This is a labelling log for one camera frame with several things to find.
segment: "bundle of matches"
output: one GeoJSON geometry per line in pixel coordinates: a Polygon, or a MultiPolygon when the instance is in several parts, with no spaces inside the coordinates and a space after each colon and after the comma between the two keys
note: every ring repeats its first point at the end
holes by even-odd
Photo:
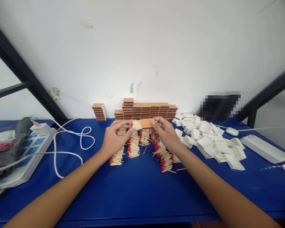
{"type": "Polygon", "coordinates": [[[178,159],[178,157],[176,157],[174,154],[172,154],[171,152],[169,152],[171,155],[172,155],[172,157],[171,157],[171,159],[172,159],[172,161],[173,161],[173,163],[180,163],[180,160],[178,159]]]}
{"type": "Polygon", "coordinates": [[[153,153],[153,156],[157,155],[160,159],[161,172],[164,173],[166,171],[169,171],[172,173],[176,173],[171,170],[173,167],[173,160],[171,159],[173,154],[167,151],[166,147],[162,144],[162,142],[157,142],[156,140],[152,138],[152,136],[151,136],[151,140],[155,148],[155,152],[153,153]]]}
{"type": "Polygon", "coordinates": [[[139,137],[137,131],[134,131],[132,136],[127,141],[128,148],[127,154],[129,159],[138,157],[140,155],[139,151],[139,137]]]}
{"type": "Polygon", "coordinates": [[[139,130],[139,141],[141,142],[140,146],[149,145],[150,139],[150,130],[149,129],[141,129],[139,130]]]}
{"type": "Polygon", "coordinates": [[[133,120],[130,122],[130,128],[134,127],[136,130],[152,128],[152,119],[133,120]]]}
{"type": "MultiPolygon", "coordinates": [[[[120,128],[116,130],[116,134],[119,137],[123,137],[125,133],[126,133],[125,128],[120,128]]],[[[112,157],[109,158],[108,162],[110,163],[110,166],[122,165],[123,155],[125,155],[123,152],[124,152],[124,146],[122,146],[122,148],[116,154],[114,154],[112,157]]]]}

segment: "printed label on matchbox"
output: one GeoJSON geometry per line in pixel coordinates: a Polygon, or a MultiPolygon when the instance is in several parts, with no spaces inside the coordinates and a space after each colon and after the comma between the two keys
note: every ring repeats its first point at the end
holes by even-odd
{"type": "Polygon", "coordinates": [[[151,126],[152,126],[151,123],[147,123],[147,124],[143,123],[142,124],[142,127],[151,127],[151,126]]]}
{"type": "Polygon", "coordinates": [[[92,108],[93,109],[102,109],[103,108],[103,103],[95,103],[92,108]]]}

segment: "plastic bag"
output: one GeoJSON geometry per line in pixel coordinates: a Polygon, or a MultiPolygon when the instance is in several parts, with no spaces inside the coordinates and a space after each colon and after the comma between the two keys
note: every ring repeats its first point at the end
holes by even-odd
{"type": "Polygon", "coordinates": [[[12,140],[12,141],[9,140],[9,141],[0,142],[0,152],[12,148],[12,147],[13,147],[13,144],[15,144],[15,141],[14,141],[14,140],[12,140]]]}

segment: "finger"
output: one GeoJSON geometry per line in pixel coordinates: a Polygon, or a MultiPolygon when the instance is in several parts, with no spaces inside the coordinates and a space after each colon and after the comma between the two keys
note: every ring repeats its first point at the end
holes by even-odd
{"type": "Polygon", "coordinates": [[[132,136],[133,132],[135,131],[135,128],[130,128],[125,134],[124,136],[122,136],[122,139],[124,141],[124,143],[126,143],[126,141],[132,136]]]}
{"type": "Polygon", "coordinates": [[[156,138],[156,141],[159,143],[160,139],[159,139],[159,135],[157,133],[155,134],[155,138],[156,138]]]}
{"type": "Polygon", "coordinates": [[[116,124],[116,123],[118,123],[118,122],[121,122],[121,121],[123,121],[123,120],[114,120],[114,121],[111,123],[111,126],[114,125],[114,124],[116,124]]]}
{"type": "Polygon", "coordinates": [[[157,133],[160,135],[162,133],[164,133],[164,130],[162,130],[162,128],[160,127],[159,123],[155,122],[155,120],[151,120],[151,125],[152,127],[155,129],[155,131],[157,131],[157,133]]]}
{"type": "Polygon", "coordinates": [[[111,125],[115,130],[120,129],[123,125],[127,125],[130,123],[130,120],[121,120],[120,122],[111,125]]]}
{"type": "Polygon", "coordinates": [[[122,128],[130,128],[130,125],[129,124],[125,124],[125,125],[122,125],[121,127],[122,128]]]}
{"type": "Polygon", "coordinates": [[[167,121],[165,118],[163,117],[154,117],[153,120],[161,123],[161,124],[164,124],[164,123],[169,123],[169,121],[167,121]]]}

